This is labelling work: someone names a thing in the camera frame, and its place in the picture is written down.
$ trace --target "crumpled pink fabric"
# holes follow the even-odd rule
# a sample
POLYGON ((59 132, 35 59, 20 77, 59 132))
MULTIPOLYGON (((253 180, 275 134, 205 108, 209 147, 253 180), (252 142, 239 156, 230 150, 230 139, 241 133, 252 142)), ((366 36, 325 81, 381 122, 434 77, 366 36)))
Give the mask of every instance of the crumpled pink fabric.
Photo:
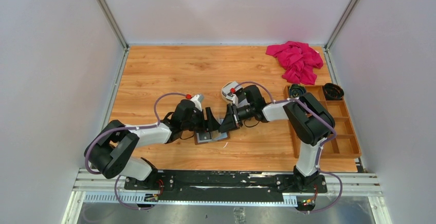
POLYGON ((285 44, 270 45, 266 54, 277 58, 280 65, 286 69, 282 78, 293 84, 314 85, 317 78, 313 68, 324 65, 321 56, 307 43, 289 41, 285 44))

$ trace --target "white wall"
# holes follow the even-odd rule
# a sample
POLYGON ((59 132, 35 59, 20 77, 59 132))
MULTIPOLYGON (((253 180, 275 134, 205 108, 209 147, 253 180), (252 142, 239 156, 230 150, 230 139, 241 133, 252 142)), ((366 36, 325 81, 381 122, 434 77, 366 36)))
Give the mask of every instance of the white wall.
POLYGON ((326 43, 350 0, 106 0, 129 43, 326 43))
POLYGON ((59 223, 122 58, 96 0, 0 0, 0 223, 59 223))
POLYGON ((332 49, 393 223, 434 223, 436 0, 361 0, 332 49))

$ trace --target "wooden table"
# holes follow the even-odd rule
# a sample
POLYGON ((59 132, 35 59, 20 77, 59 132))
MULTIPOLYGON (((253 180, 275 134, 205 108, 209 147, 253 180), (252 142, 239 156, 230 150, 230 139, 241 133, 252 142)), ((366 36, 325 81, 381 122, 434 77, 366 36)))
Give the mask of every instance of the wooden table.
MULTIPOLYGON (((322 48, 313 48, 324 59, 322 48)), ((133 46, 111 120, 135 125, 154 123, 153 104, 168 92, 203 94, 203 108, 210 106, 216 118, 223 118, 226 103, 220 91, 231 81, 256 81, 276 100, 282 100, 287 84, 281 77, 284 69, 275 58, 265 55, 265 50, 265 46, 133 46)), ((326 64, 314 72, 318 75, 316 84, 331 81, 326 64)), ((263 90, 261 93, 269 101, 263 90)), ((180 96, 163 98, 157 108, 160 118, 174 111, 179 101, 180 96)), ((191 135, 184 132, 182 137, 191 135)), ((154 144, 135 149, 133 155, 147 158, 158 169, 181 170, 291 171, 297 162, 287 121, 242 127, 220 142, 195 145, 192 138, 154 144)), ((322 159, 321 168, 356 171, 353 159, 322 159)))

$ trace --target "wooden tray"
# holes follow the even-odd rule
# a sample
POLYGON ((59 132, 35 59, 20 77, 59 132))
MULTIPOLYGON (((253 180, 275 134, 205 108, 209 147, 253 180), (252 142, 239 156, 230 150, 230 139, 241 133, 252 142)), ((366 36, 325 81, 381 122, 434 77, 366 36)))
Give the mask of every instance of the wooden tray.
MULTIPOLYGON (((329 111, 335 119, 335 130, 338 136, 324 145, 321 158, 358 158, 362 155, 351 123, 345 101, 326 101, 322 92, 322 85, 305 86, 307 92, 314 95, 316 99, 329 111)), ((284 90, 285 98, 289 98, 289 86, 284 90)), ((290 136, 294 146, 294 156, 300 155, 300 139, 297 137, 294 128, 289 123, 290 136)))

